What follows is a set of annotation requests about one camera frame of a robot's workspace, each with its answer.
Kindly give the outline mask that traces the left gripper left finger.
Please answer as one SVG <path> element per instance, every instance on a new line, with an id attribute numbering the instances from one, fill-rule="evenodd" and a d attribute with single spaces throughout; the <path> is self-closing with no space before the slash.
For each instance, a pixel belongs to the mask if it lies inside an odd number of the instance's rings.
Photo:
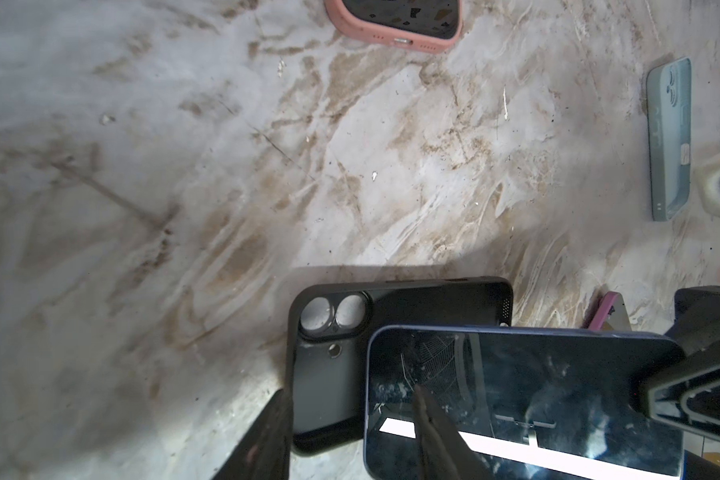
<path id="1" fill-rule="evenodd" d="M 292 435 L 292 395 L 287 389 L 279 389 L 214 474 L 213 479 L 288 479 Z"/>

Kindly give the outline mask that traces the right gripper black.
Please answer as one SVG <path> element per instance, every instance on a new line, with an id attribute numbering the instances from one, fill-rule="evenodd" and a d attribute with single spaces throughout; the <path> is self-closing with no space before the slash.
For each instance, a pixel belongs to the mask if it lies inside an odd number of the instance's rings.
<path id="1" fill-rule="evenodd" d="M 674 305 L 665 335 L 689 357 L 641 383 L 641 409 L 652 420 L 720 442 L 720 286 L 677 290 Z"/>

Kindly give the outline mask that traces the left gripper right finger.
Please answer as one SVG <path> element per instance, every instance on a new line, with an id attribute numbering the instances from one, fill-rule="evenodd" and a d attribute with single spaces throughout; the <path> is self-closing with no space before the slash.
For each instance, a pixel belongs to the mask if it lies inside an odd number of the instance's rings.
<path id="1" fill-rule="evenodd" d="M 412 408 L 419 479 L 494 478 L 429 390 L 421 385 L 414 387 Z"/>

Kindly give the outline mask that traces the black phone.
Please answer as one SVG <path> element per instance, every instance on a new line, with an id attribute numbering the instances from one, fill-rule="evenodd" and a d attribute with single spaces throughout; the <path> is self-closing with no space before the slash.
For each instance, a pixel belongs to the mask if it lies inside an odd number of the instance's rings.
<path id="1" fill-rule="evenodd" d="M 604 294 L 586 328 L 592 331 L 631 331 L 631 322 L 623 296 L 615 291 Z"/>
<path id="2" fill-rule="evenodd" d="M 414 479 L 414 395 L 428 392 L 495 479 L 678 479 L 683 436 L 642 384 L 684 357 L 652 333 L 391 326 L 367 356 L 363 460 Z"/>
<path id="3" fill-rule="evenodd" d="M 356 18 L 440 39 L 452 38 L 461 20 L 457 0 L 344 0 Z"/>

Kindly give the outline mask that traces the black phone case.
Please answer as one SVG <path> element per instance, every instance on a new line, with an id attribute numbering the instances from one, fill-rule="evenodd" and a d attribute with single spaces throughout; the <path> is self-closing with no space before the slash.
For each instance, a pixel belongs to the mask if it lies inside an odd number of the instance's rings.
<path id="1" fill-rule="evenodd" d="M 512 322 L 501 277 L 314 285 L 288 314 L 286 385 L 292 445 L 317 455 L 363 436 L 367 347 L 388 325 L 498 326 Z"/>

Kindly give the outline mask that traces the pink phone case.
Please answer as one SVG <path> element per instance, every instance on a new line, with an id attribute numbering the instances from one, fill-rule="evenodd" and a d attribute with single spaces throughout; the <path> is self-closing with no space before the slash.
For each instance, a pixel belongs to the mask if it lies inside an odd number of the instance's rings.
<path id="1" fill-rule="evenodd" d="M 456 43 L 463 27 L 463 2 L 460 0 L 457 0 L 461 2 L 460 24 L 455 35 L 450 39 L 419 35 L 360 20 L 343 6 L 343 1 L 325 0 L 323 2 L 329 20 L 343 35 L 367 43 L 438 54 Z"/>

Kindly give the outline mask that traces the light blue phone case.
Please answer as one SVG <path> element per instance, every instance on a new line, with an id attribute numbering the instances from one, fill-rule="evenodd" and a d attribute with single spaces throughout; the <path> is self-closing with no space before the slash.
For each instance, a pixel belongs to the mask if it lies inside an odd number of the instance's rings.
<path id="1" fill-rule="evenodd" d="M 681 58 L 652 69 L 646 80 L 652 218 L 671 220 L 691 186 L 692 64 Z"/>

